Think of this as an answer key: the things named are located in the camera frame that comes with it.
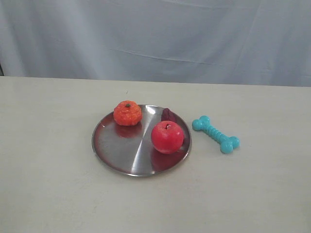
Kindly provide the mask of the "orange toy pumpkin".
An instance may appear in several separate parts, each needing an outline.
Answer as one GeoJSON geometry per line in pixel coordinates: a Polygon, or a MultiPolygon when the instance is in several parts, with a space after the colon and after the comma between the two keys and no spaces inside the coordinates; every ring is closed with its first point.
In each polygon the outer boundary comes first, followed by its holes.
{"type": "Polygon", "coordinates": [[[142,120],[142,110],[136,102],[125,100],[114,108],[113,118],[118,125],[135,126],[142,120]]]}

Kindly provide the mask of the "teal toy bone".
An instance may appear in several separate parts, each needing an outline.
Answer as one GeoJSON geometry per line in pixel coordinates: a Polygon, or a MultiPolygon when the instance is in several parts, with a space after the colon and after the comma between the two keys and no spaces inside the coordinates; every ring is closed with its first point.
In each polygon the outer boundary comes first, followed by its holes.
{"type": "Polygon", "coordinates": [[[216,129],[210,123],[208,116],[201,116],[192,122],[192,129],[202,131],[220,145],[220,151],[230,154],[233,150],[240,147],[240,140],[236,136],[227,136],[216,129]]]}

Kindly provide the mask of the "white backdrop cloth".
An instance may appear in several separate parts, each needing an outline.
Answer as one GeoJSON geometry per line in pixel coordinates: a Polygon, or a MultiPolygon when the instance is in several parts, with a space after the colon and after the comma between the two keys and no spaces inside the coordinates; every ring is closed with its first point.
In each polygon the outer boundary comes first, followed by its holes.
{"type": "Polygon", "coordinates": [[[3,0],[6,76],[310,86],[308,0],[3,0]]]}

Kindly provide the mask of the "red apple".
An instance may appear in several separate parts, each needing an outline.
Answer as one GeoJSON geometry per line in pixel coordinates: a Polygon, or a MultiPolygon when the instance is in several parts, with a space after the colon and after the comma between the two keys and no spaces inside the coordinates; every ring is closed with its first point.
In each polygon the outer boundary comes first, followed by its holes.
{"type": "Polygon", "coordinates": [[[180,149],[184,141],[184,131],[173,121],[157,123],[151,132],[154,148],[162,154],[172,154],[180,149]]]}

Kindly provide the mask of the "dark purple object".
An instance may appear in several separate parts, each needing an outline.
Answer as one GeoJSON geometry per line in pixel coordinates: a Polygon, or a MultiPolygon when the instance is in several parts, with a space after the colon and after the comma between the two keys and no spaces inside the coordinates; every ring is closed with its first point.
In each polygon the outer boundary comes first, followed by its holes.
{"type": "Polygon", "coordinates": [[[172,121],[176,123],[176,114],[172,112],[169,108],[164,108],[161,115],[161,121],[172,121]]]}

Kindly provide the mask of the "round stainless steel plate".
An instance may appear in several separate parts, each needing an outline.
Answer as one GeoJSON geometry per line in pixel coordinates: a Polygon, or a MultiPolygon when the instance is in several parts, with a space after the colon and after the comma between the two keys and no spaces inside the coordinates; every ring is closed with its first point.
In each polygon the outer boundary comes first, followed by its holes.
{"type": "Polygon", "coordinates": [[[142,120],[135,126],[120,126],[109,113],[97,124],[92,135],[95,155],[113,171],[133,176],[149,177],[171,170],[181,164],[191,150],[191,133],[186,122],[175,115],[184,132],[181,148],[170,155],[157,151],[151,141],[151,131],[161,120],[163,108],[140,105],[142,120]]]}

